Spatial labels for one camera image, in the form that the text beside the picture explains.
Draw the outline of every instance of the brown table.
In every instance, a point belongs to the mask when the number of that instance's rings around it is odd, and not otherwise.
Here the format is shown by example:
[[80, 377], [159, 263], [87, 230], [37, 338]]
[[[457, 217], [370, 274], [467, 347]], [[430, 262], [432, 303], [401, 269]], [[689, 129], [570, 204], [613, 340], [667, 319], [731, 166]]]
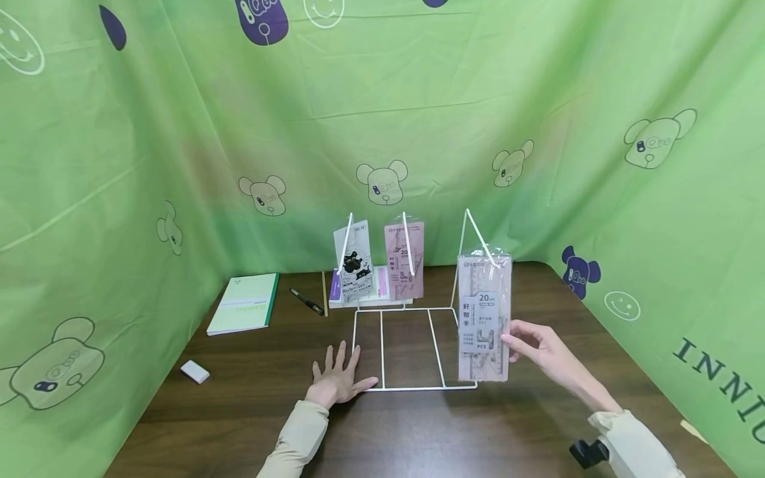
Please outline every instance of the brown table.
[[[425, 269], [427, 297], [416, 305], [448, 306], [453, 280], [453, 266]], [[207, 337], [217, 302], [211, 307], [106, 476], [258, 473], [311, 382], [311, 363], [322, 362], [327, 345], [350, 342], [353, 334], [353, 309], [319, 317], [290, 287], [321, 301], [321, 274], [282, 275], [266, 330]], [[682, 416], [546, 265], [514, 265], [513, 316], [553, 327], [687, 476], [734, 476], [680, 427]], [[441, 312], [434, 323], [444, 374], [453, 382], [454, 318]], [[379, 315], [360, 314], [358, 338], [359, 376], [379, 376]], [[386, 313], [384, 340], [388, 387], [440, 385], [426, 313]], [[203, 385], [179, 371], [188, 359], [210, 371]], [[587, 416], [576, 398], [529, 361], [511, 366], [507, 383], [482, 383], [474, 391], [369, 393], [332, 409], [324, 444], [303, 476], [613, 476], [605, 463], [581, 470], [568, 453], [574, 440], [596, 438]]]

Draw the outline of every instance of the pen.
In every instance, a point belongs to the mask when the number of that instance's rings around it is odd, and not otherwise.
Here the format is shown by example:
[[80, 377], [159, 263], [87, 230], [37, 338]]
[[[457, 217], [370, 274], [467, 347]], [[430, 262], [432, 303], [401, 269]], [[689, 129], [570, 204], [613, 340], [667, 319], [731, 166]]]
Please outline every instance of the pen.
[[300, 295], [300, 292], [296, 291], [295, 289], [290, 289], [289, 291], [292, 293], [292, 295], [300, 299], [303, 302], [303, 304], [306, 304], [311, 309], [313, 309], [314, 312], [316, 312], [319, 315], [324, 315], [324, 309], [322, 309], [321, 307], [317, 306], [313, 302], [309, 301], [307, 298]]

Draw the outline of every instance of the eraser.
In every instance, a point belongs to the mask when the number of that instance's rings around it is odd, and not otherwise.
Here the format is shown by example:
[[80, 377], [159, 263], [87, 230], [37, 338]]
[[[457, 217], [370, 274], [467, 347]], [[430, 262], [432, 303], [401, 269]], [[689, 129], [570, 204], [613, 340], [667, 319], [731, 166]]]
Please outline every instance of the eraser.
[[205, 380], [207, 380], [207, 377], [210, 376], [210, 373], [200, 367], [196, 362], [193, 360], [189, 360], [186, 362], [182, 367], [181, 371], [185, 373], [186, 375], [190, 376], [192, 380], [194, 380], [196, 383], [202, 383]]

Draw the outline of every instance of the green notebook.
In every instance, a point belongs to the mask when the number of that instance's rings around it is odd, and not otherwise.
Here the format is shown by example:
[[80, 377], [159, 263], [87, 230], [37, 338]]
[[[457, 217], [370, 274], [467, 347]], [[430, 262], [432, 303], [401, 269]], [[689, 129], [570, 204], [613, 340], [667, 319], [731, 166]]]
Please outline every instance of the green notebook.
[[268, 327], [278, 281], [279, 274], [231, 278], [207, 335]]

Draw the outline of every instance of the white ruler package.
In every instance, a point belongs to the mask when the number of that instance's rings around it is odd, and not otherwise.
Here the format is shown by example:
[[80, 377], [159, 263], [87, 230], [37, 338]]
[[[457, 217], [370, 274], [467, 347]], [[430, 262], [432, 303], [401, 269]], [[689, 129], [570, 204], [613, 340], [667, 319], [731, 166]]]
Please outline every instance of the white ruler package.
[[460, 304], [460, 380], [506, 382], [509, 347], [500, 335], [510, 331], [510, 277], [513, 260], [482, 252], [457, 259]]

